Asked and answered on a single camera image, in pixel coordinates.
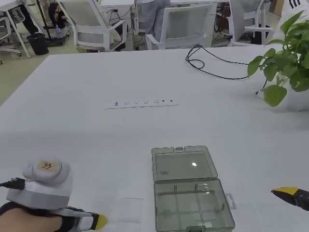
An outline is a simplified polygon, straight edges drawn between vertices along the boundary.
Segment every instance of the trash bin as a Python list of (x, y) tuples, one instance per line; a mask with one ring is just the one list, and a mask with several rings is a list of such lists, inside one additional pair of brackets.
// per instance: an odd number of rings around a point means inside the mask
[(45, 35), (42, 33), (35, 33), (27, 37), (34, 53), (37, 56), (42, 56), (49, 53), (47, 48), (47, 43), (45, 40)]

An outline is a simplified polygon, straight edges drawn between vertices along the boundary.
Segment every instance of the person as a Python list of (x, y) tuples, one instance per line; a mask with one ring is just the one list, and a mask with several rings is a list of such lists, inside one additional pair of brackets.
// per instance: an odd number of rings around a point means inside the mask
[(280, 29), (281, 25), (298, 12), (303, 11), (295, 23), (302, 23), (309, 20), (309, 3), (307, 0), (284, 0), (281, 18), (273, 35), (269, 37), (268, 42), (274, 39), (284, 40), (284, 34)]
[(141, 0), (141, 13), (145, 19), (146, 35), (151, 34), (160, 41), (164, 9), (170, 6), (170, 0)]
[(31, 35), (39, 32), (39, 29), (34, 25), (31, 19), (31, 16), (28, 10), (26, 9), (26, 7), (24, 6), (24, 4), (19, 5), (19, 8), (20, 8), (21, 13), (23, 13), (23, 15), (25, 16), (25, 20), (23, 21), (23, 24), (25, 28), (27, 29), (27, 31), (29, 31)]
[(73, 217), (42, 217), (44, 212), (8, 202), (0, 208), (0, 232), (68, 232), (73, 228)]

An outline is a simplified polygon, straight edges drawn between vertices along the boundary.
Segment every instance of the person's leg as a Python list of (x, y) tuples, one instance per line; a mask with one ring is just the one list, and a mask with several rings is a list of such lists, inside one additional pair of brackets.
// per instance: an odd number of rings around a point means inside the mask
[(170, 0), (157, 0), (158, 9), (156, 12), (155, 22), (154, 22), (154, 38), (157, 41), (161, 39), (162, 26), (163, 26), (163, 16), (166, 7), (170, 6)]
[(157, 1), (158, 0), (154, 0), (152, 2), (141, 4), (141, 12), (143, 17), (145, 18), (146, 35), (151, 34), (154, 36), (155, 34), (154, 24), (158, 6)]
[(29, 31), (29, 33), (32, 35), (36, 32), (39, 32), (39, 29), (33, 24), (33, 21), (30, 17), (30, 14), (27, 11), (27, 9), (25, 8), (25, 6), (23, 4), (21, 4), (21, 5), (19, 5), (19, 8), (20, 8), (20, 11), (25, 16), (25, 20), (23, 21), (23, 24), (24, 24), (25, 28)]

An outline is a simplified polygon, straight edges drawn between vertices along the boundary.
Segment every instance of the green plant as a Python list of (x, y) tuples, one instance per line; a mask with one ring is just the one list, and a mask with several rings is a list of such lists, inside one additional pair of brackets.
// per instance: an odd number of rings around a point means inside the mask
[(302, 11), (280, 27), (285, 35), (284, 40), (268, 43), (282, 44), (281, 51), (276, 52), (271, 48), (263, 56), (257, 56), (248, 66), (248, 77), (260, 69), (268, 81), (276, 78), (276, 84), (264, 90), (265, 102), (273, 107), (286, 96), (287, 90), (283, 85), (287, 81), (296, 92), (309, 89), (309, 20), (295, 23), (301, 14)]

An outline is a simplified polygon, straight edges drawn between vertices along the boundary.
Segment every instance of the black strap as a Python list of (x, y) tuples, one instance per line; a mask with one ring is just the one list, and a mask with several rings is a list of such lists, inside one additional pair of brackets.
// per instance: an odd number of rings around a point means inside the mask
[(54, 215), (54, 214), (51, 214), (48, 210), (44, 210), (44, 209), (29, 209), (15, 202), (8, 202), (4, 204), (2, 207), (0, 207), (0, 216), (3, 215), (5, 212), (12, 210), (12, 209), (23, 209), (27, 213), (37, 216), (37, 217), (47, 217), (47, 218), (57, 217), (57, 216), (62, 217), (61, 227), (56, 232), (68, 232), (73, 228), (75, 224), (74, 217), (64, 217), (64, 216)]

